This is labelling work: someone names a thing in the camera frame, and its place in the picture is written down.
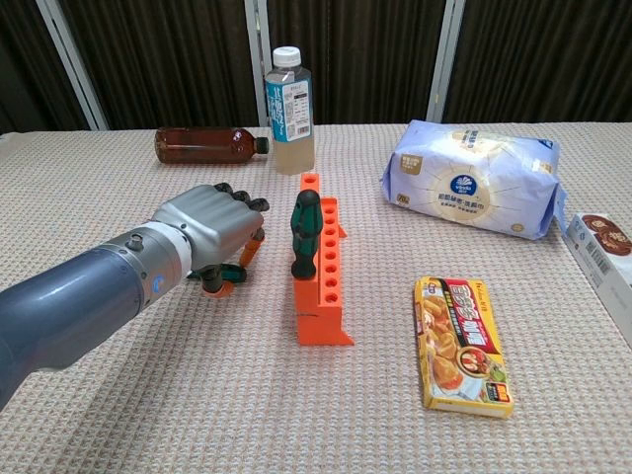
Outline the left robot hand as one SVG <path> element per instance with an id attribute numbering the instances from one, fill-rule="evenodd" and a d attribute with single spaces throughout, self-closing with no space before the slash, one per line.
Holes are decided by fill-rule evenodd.
<path id="1" fill-rule="evenodd" d="M 199 185 L 167 200 L 151 219 L 185 236 L 191 248 L 189 271 L 199 277 L 207 295 L 221 298 L 232 290 L 222 265 L 263 235 L 263 213 L 269 209 L 265 198 L 219 183 Z"/>

